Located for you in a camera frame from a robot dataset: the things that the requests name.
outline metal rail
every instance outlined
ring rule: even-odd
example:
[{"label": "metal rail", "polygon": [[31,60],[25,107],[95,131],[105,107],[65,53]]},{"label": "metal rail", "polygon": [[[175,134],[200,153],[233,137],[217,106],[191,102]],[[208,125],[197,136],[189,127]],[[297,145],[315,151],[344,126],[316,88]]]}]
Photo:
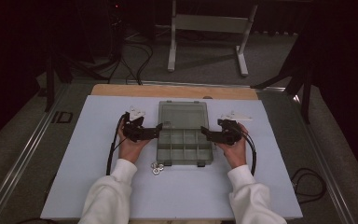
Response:
[{"label": "metal rail", "polygon": [[[296,113],[298,114],[299,118],[302,118],[300,109],[299,109],[300,101],[298,97],[296,96],[294,98],[294,102],[292,103],[293,107],[295,108]],[[317,165],[320,169],[320,172],[322,173],[322,177],[324,178],[324,181],[326,182],[328,192],[330,194],[330,198],[336,207],[337,213],[339,218],[341,219],[343,224],[355,224],[353,215],[351,213],[350,208],[347,205],[347,202],[345,201],[345,198],[341,192],[341,189],[334,178],[329,165],[327,164],[326,159],[324,158],[324,154],[322,152],[322,149],[316,139],[316,136],[311,128],[310,124],[306,124],[304,121],[300,122],[301,125],[306,130],[306,133],[308,135],[308,138],[310,140],[311,148],[313,149],[314,156],[317,161]]]},{"label": "metal rail", "polygon": [[42,139],[48,125],[50,124],[54,113],[56,111],[56,107],[59,104],[61,98],[67,92],[69,84],[62,84],[60,89],[57,92],[57,100],[55,101],[54,105],[50,109],[48,113],[45,113],[42,119],[37,124],[33,134],[31,135],[30,139],[28,140],[25,148],[22,150],[20,156],[17,158],[14,165],[10,168],[9,172],[7,173],[2,185],[0,187],[0,214],[5,207],[7,200],[9,199],[11,193],[13,192],[14,188],[16,188],[17,183],[19,182],[22,173],[24,172],[25,168],[28,165],[28,162],[31,160],[34,152]]}]

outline gray carpet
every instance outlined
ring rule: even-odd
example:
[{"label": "gray carpet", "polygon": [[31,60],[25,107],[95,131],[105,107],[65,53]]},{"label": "gray carpet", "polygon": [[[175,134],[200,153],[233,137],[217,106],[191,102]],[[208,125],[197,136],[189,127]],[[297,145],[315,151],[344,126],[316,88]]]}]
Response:
[{"label": "gray carpet", "polygon": [[[233,56],[233,44],[235,45],[239,39],[240,36],[232,36],[228,40],[217,41],[217,45],[216,41],[193,42],[179,39],[176,70],[169,73],[166,69],[169,38],[161,36],[156,42],[151,43],[154,55],[142,73],[142,80],[217,85],[257,84],[278,74],[296,37],[251,35],[245,49],[250,72],[248,77],[240,76],[236,58]],[[146,59],[140,49],[129,46],[124,48],[124,58],[134,70]],[[125,82],[128,73],[129,71],[121,64],[111,82]],[[40,216],[47,195],[45,191],[48,190],[49,183],[59,168],[82,105],[95,83],[101,82],[76,72],[76,79],[56,108],[57,111],[72,112],[74,119],[71,123],[51,123],[48,126],[1,213],[0,223],[15,223]],[[287,80],[284,80],[276,86],[284,87],[286,83]],[[300,167],[309,167],[320,172],[318,160],[307,138],[308,126],[298,118],[291,99],[277,92],[260,92],[258,95],[268,111],[268,118],[289,175]],[[0,132],[0,184],[42,118],[44,106],[44,98],[34,97]],[[310,127],[342,190],[354,222],[358,223],[358,164],[316,89],[312,90],[310,120]],[[304,190],[313,190],[317,187],[315,182],[310,181]],[[304,217],[290,220],[289,223],[342,223],[331,194],[327,193],[320,201],[306,203],[301,209]]]}]

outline plastic compartment box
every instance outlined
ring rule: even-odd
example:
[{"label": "plastic compartment box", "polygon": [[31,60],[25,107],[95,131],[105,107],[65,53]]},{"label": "plastic compartment box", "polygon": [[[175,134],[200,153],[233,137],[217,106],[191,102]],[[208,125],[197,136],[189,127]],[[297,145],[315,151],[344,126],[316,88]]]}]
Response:
[{"label": "plastic compartment box", "polygon": [[212,143],[200,130],[200,126],[209,129],[206,103],[160,102],[158,123],[163,124],[158,138],[158,163],[199,167],[211,164]]}]

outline wooden board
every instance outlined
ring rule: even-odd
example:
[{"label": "wooden board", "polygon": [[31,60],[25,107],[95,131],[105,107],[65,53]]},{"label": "wooden board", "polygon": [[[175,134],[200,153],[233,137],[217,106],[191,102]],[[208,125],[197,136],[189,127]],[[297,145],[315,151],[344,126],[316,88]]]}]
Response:
[{"label": "wooden board", "polygon": [[189,87],[189,86],[137,86],[98,84],[91,95],[105,96],[145,96],[197,98],[212,97],[213,99],[258,100],[255,90],[250,88],[227,87]]}]

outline white long sleeve shirt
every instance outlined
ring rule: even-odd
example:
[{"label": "white long sleeve shirt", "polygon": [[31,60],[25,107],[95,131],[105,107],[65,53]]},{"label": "white long sleeve shirt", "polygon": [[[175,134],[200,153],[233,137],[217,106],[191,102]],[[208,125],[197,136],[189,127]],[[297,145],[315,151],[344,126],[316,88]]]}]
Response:
[{"label": "white long sleeve shirt", "polygon": [[[79,224],[127,224],[130,217],[131,181],[137,168],[117,160],[111,175],[90,188]],[[229,201],[237,224],[286,223],[269,209],[269,188],[255,183],[247,165],[228,172],[233,186]]]}]

